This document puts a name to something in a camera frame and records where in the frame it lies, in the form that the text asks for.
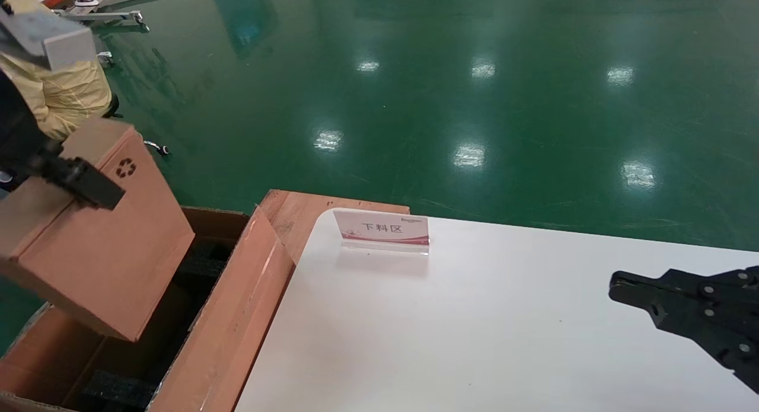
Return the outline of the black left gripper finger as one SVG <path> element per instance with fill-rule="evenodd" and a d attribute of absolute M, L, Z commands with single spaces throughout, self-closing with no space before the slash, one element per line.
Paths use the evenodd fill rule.
<path fill-rule="evenodd" d="M 40 177 L 86 206 L 98 209 L 115 209 L 125 195 L 116 182 L 79 157 L 40 157 Z"/>

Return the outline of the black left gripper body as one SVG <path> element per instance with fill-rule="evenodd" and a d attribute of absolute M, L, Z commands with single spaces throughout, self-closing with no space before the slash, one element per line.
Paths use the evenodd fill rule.
<path fill-rule="evenodd" d="M 60 182 L 62 145 L 36 123 L 17 86 L 1 79 L 1 185 L 19 186 L 29 177 Z"/>

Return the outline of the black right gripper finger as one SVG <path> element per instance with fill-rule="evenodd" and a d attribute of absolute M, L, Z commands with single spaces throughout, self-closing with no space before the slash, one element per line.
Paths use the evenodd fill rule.
<path fill-rule="evenodd" d="M 611 299 L 647 312 L 659 330 L 695 342 L 757 393 L 756 289 L 728 289 L 724 298 L 718 292 L 612 289 Z"/>
<path fill-rule="evenodd" d="M 655 318 L 688 309 L 696 312 L 719 308 L 757 315 L 757 267 L 713 275 L 669 269 L 655 279 L 617 271 L 609 283 L 609 297 Z"/>

